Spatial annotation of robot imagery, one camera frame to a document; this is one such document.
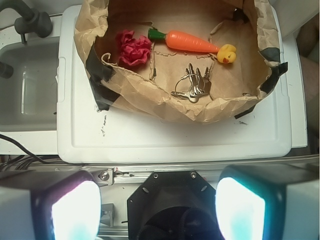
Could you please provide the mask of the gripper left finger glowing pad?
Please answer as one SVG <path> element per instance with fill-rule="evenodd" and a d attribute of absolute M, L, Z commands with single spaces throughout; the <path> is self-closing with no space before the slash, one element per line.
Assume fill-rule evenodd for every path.
<path fill-rule="evenodd" d="M 101 192 L 91 173 L 4 171 L 0 174 L 2 240 L 94 240 Z"/>

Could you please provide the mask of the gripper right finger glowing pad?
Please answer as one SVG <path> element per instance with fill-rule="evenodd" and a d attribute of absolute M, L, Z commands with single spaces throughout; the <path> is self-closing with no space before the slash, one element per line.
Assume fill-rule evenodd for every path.
<path fill-rule="evenodd" d="M 216 186 L 215 209 L 226 240 L 318 240 L 319 165 L 228 165 Z"/>

